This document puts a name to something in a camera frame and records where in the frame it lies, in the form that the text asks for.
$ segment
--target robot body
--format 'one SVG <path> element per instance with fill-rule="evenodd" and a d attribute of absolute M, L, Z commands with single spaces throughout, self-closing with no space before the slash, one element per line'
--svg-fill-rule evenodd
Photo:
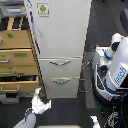
<path fill-rule="evenodd" d="M 93 58 L 93 90 L 107 103 L 117 103 L 127 87 L 128 37 L 114 34 L 110 47 L 96 47 Z"/>

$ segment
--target cabinet drawer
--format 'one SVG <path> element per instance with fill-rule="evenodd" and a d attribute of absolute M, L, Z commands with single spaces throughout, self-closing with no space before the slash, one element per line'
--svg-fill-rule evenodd
<path fill-rule="evenodd" d="M 44 79 L 47 98 L 76 98 L 79 79 Z"/>
<path fill-rule="evenodd" d="M 27 30 L 0 31 L 0 49 L 31 48 Z"/>
<path fill-rule="evenodd" d="M 36 65 L 0 67 L 0 76 L 38 75 Z"/>
<path fill-rule="evenodd" d="M 82 58 L 38 59 L 43 78 L 80 76 Z"/>
<path fill-rule="evenodd" d="M 38 76 L 35 80 L 31 81 L 15 81 L 15 82 L 0 82 L 0 92 L 34 92 L 39 88 Z"/>
<path fill-rule="evenodd" d="M 13 65 L 35 65 L 32 50 L 0 50 L 0 66 Z"/>

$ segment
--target label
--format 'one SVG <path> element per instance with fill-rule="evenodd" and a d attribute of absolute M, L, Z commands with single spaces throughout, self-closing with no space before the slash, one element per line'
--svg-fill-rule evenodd
<path fill-rule="evenodd" d="M 13 69 L 12 67 L 9 67 L 8 69 Z"/>
<path fill-rule="evenodd" d="M 6 55 L 0 55 L 1 57 L 6 57 Z"/>
<path fill-rule="evenodd" d="M 120 87 L 126 75 L 127 70 L 122 65 L 120 65 L 113 76 L 113 80 L 118 87 Z"/>
<path fill-rule="evenodd" d="M 7 33 L 8 38 L 14 38 L 12 33 Z"/>
<path fill-rule="evenodd" d="M 49 16 L 49 5 L 48 3 L 37 3 L 37 10 L 39 16 Z"/>
<path fill-rule="evenodd" d="M 8 13 L 20 13 L 20 9 L 7 9 Z"/>
<path fill-rule="evenodd" d="M 16 58 L 25 58 L 28 57 L 27 53 L 13 53 L 14 57 Z"/>

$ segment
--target white robot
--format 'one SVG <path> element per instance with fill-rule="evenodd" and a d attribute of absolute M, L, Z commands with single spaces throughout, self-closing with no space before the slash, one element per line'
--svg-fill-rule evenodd
<path fill-rule="evenodd" d="M 128 89 L 128 37 L 112 36 L 110 47 L 96 47 L 93 91 L 102 102 L 116 104 Z"/>
<path fill-rule="evenodd" d="M 51 100 L 49 103 L 44 104 L 40 99 L 40 94 L 42 92 L 42 88 L 37 88 L 35 90 L 34 97 L 32 99 L 32 108 L 28 108 L 25 113 L 25 117 L 18 124 L 16 124 L 13 128 L 34 128 L 36 124 L 36 115 L 42 114 L 47 109 L 51 108 Z"/>

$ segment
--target white cabinet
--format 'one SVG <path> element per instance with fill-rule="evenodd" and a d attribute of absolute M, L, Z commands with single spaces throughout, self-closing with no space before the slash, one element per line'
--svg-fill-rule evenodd
<path fill-rule="evenodd" d="M 91 0 L 24 3 L 47 97 L 77 97 Z"/>

